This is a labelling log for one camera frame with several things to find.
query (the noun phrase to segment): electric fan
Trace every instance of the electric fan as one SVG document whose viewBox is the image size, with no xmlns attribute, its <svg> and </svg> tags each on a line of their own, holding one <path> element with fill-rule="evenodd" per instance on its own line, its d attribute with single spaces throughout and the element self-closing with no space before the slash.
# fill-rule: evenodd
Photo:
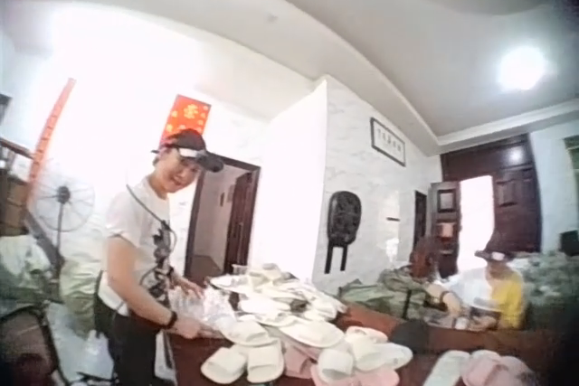
<svg viewBox="0 0 579 386">
<path fill-rule="evenodd" d="M 79 229 L 92 215 L 94 189 L 64 174 L 54 162 L 48 162 L 38 175 L 32 195 L 35 216 L 54 231 L 60 255 L 62 233 Z M 59 261 L 55 277 L 60 276 Z"/>
</svg>

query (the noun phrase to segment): hand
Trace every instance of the hand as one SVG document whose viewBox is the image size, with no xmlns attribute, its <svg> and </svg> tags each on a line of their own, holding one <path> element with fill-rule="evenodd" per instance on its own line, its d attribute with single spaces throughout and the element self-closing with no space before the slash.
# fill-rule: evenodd
<svg viewBox="0 0 579 386">
<path fill-rule="evenodd" d="M 469 330 L 473 332 L 482 332 L 485 330 L 489 330 L 497 323 L 492 316 L 483 316 L 482 318 L 474 318 L 470 323 Z"/>
<path fill-rule="evenodd" d="M 462 315 L 462 303 L 456 295 L 453 293 L 446 293 L 441 301 L 446 305 L 449 315 L 452 318 L 458 318 Z"/>
<path fill-rule="evenodd" d="M 179 316 L 171 332 L 185 339 L 194 339 L 201 332 L 201 323 L 188 316 Z"/>
<path fill-rule="evenodd" d="M 173 277 L 173 285 L 176 287 L 180 287 L 185 294 L 193 293 L 195 297 L 203 298 L 203 289 L 199 287 L 196 283 L 191 282 L 187 278 L 183 278 L 182 276 L 175 275 Z"/>
</svg>

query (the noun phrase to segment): black wristband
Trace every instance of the black wristband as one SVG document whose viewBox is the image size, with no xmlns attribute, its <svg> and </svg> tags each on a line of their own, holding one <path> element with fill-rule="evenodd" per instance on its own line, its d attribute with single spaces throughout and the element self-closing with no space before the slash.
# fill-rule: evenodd
<svg viewBox="0 0 579 386">
<path fill-rule="evenodd" d="M 177 312 L 171 311 L 171 318 L 169 318 L 169 322 L 163 326 L 164 329 L 172 329 L 175 323 L 177 322 Z"/>
</svg>

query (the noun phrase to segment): red banner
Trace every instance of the red banner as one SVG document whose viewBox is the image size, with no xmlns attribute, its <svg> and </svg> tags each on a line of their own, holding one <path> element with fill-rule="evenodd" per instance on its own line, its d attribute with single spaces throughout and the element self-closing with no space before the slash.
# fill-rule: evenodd
<svg viewBox="0 0 579 386">
<path fill-rule="evenodd" d="M 210 104 L 177 95 L 163 129 L 161 143 L 166 137 L 186 128 L 192 128 L 203 134 L 210 109 Z"/>
</svg>

